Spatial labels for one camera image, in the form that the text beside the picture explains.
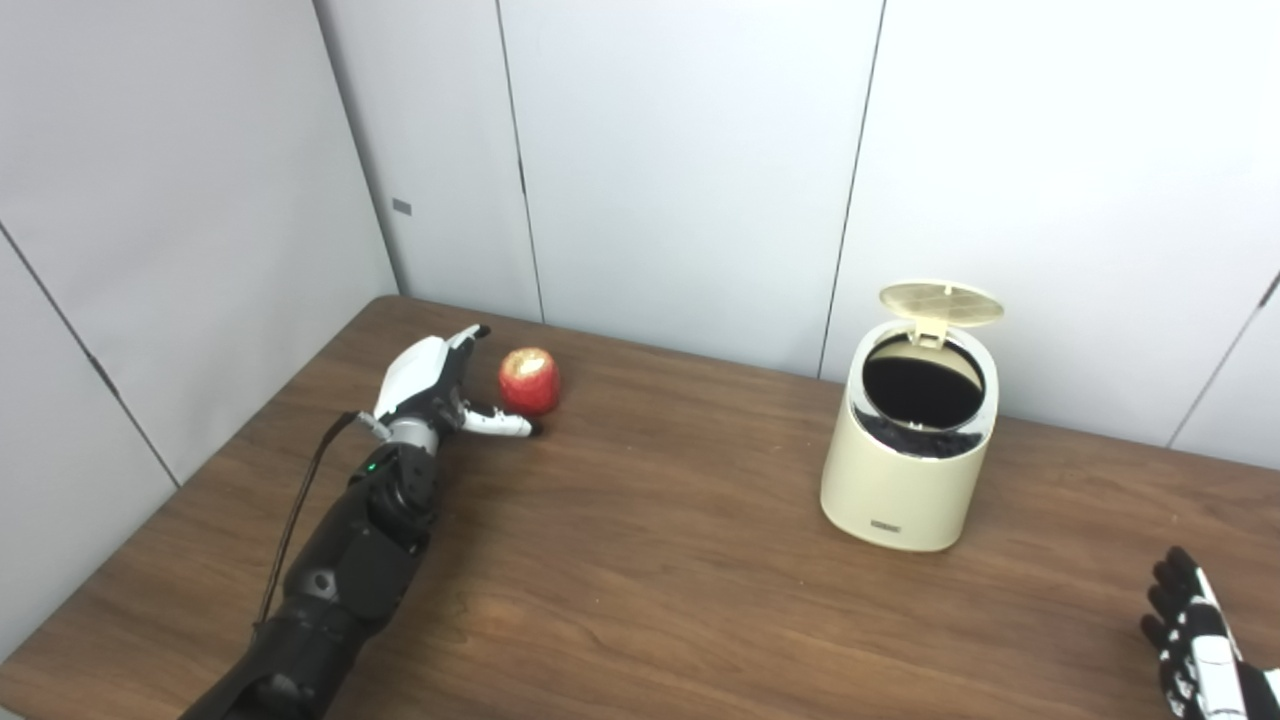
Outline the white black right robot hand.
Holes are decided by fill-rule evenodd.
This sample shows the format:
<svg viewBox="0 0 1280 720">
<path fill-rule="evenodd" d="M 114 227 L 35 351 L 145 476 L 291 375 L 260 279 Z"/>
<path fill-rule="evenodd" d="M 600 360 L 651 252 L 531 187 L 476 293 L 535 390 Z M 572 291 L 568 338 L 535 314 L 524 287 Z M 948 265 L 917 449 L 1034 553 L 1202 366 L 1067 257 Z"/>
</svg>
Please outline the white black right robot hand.
<svg viewBox="0 0 1280 720">
<path fill-rule="evenodd" d="M 1244 660 L 1204 569 L 1181 546 L 1152 568 L 1140 632 L 1175 719 L 1277 719 L 1279 670 Z"/>
</svg>

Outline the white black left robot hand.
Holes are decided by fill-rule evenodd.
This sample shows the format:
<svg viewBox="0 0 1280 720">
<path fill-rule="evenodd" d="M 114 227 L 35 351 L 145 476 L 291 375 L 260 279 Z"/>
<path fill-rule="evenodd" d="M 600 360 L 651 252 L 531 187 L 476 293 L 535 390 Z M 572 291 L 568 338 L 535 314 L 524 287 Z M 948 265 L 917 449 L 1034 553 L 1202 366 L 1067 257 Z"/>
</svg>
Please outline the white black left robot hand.
<svg viewBox="0 0 1280 720">
<path fill-rule="evenodd" d="M 429 336 L 410 346 L 388 366 L 372 415 L 384 427 L 420 421 L 438 437 L 448 432 L 540 436 L 538 421 L 492 405 L 472 404 L 463 396 L 475 345 L 490 332 L 489 325 L 472 324 L 449 338 Z"/>
</svg>

